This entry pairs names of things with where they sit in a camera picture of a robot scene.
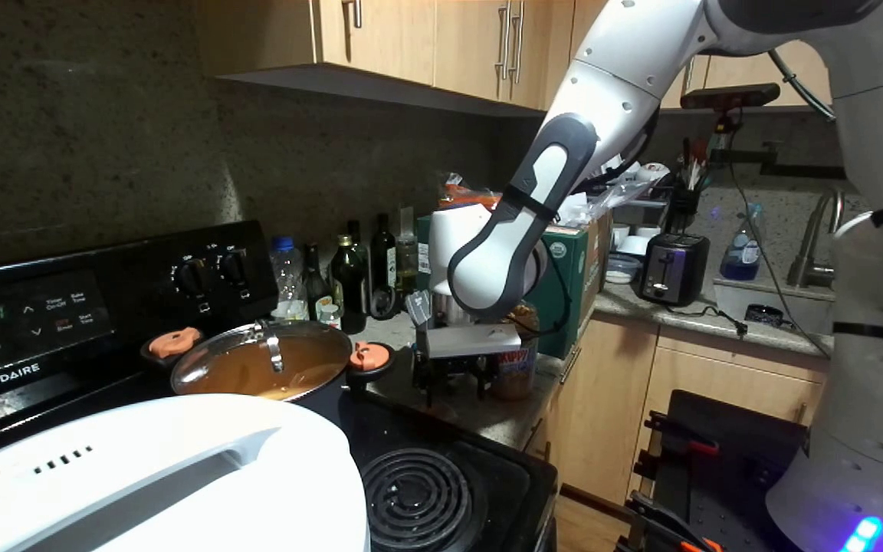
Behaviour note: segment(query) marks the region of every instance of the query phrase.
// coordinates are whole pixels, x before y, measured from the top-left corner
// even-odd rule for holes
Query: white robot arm
[[[561,198],[645,127],[696,53],[745,54],[784,40],[821,53],[850,184],[876,210],[838,241],[828,393],[765,509],[807,552],[851,548],[857,527],[883,534],[883,0],[609,0],[448,281],[474,320],[506,316],[528,294],[528,257]]]

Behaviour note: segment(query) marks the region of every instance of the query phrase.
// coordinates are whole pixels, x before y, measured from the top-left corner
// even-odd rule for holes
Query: blue light
[[[883,522],[876,516],[867,516],[857,522],[857,527],[850,534],[840,552],[873,552],[879,534]]]

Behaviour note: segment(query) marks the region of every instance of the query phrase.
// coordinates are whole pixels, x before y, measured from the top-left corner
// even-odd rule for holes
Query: lower cabinet
[[[778,352],[649,322],[593,320],[552,404],[552,462],[561,485],[623,505],[649,447],[645,420],[686,390],[771,418],[809,424],[825,390],[825,357]]]

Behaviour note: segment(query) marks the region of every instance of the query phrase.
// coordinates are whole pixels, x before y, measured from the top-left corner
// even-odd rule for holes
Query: knob
[[[222,250],[217,273],[224,281],[244,286],[248,281],[244,250],[243,249]]]
[[[181,294],[204,294],[204,270],[195,257],[181,257],[175,266],[173,266],[173,286],[175,291]]]

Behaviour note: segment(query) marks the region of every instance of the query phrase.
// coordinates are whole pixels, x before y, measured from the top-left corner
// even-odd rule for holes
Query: white appliance
[[[369,548],[346,436],[250,394],[173,394],[0,447],[0,548]]]

